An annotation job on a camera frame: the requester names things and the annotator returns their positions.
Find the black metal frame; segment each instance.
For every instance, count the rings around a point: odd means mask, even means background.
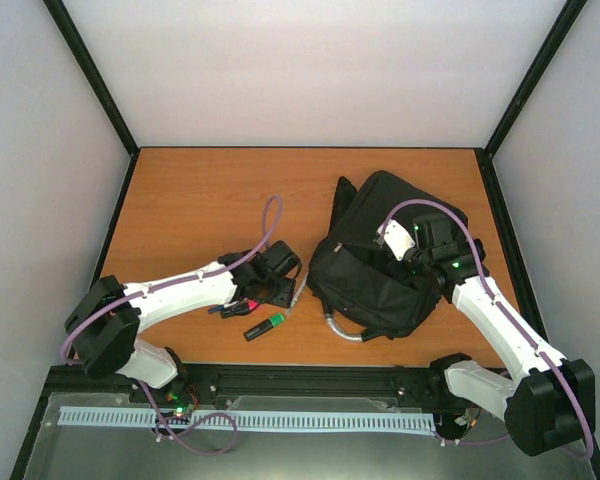
[[[129,168],[94,272],[93,280],[95,281],[102,271],[138,161],[140,149],[62,0],[44,0],[44,3],[130,155]],[[545,338],[546,332],[500,189],[493,159],[585,4],[586,0],[566,0],[489,142],[484,148],[475,149],[478,167],[521,313],[531,326]],[[398,367],[257,367],[236,365],[196,365],[191,370],[196,384],[199,385],[199,392],[202,395],[201,400],[205,403],[216,404],[219,407],[222,407],[227,399],[232,399],[241,394],[277,396],[302,394],[308,396],[390,398],[403,407],[417,406],[424,410],[442,413],[445,411],[444,408],[441,408],[440,405],[431,404],[429,396],[423,395],[426,384],[424,378],[427,371],[426,368]],[[11,476],[13,480],[21,479],[24,476],[49,395],[54,392],[128,392],[133,394],[131,382],[124,377],[113,376],[94,382],[87,379],[79,368],[52,367],[36,406],[20,455],[14,466]],[[464,408],[463,402],[458,400],[456,404],[447,405],[445,408],[447,411],[457,411],[457,409]],[[597,444],[591,464],[596,478],[600,479],[600,451]]]

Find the white wall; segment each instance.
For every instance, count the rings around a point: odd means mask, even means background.
[[[0,1],[0,479],[84,294],[127,155],[41,1]]]
[[[564,0],[68,0],[141,145],[484,146]]]
[[[581,13],[495,163],[549,337],[596,373],[600,442],[600,0]]]

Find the green marker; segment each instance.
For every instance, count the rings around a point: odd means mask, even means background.
[[[247,342],[250,342],[254,338],[258,338],[263,333],[273,330],[273,328],[277,327],[282,322],[284,322],[284,315],[281,313],[276,313],[275,315],[267,318],[264,322],[261,322],[255,327],[244,332],[244,338],[247,339]]]

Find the wooden tabletop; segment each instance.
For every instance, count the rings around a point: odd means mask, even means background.
[[[338,177],[360,187],[376,170],[462,209],[484,243],[486,266],[515,303],[474,153],[461,149],[142,149],[103,276],[157,280],[249,249],[261,238],[262,207],[275,193],[284,199],[284,211],[273,240],[287,242],[307,265],[327,233]],[[320,303],[306,289],[286,322],[247,343],[243,332],[276,311],[267,306],[222,320],[200,309],[164,321],[142,338],[173,348],[188,362],[426,366],[464,352],[484,366],[502,365],[477,328],[444,300],[409,337],[356,344],[328,329]],[[346,330],[361,330],[337,318]]]

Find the black backpack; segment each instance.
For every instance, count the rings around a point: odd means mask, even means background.
[[[345,177],[338,180],[329,233],[311,257],[307,285],[323,304],[365,327],[363,341],[406,337],[440,300],[427,279],[414,275],[375,241],[391,209],[416,198],[439,202],[468,223],[457,208],[389,172],[375,172],[359,191]],[[398,211],[394,220],[415,238],[414,219],[432,213],[439,212],[414,205]],[[455,240],[462,232],[454,226],[452,235]]]

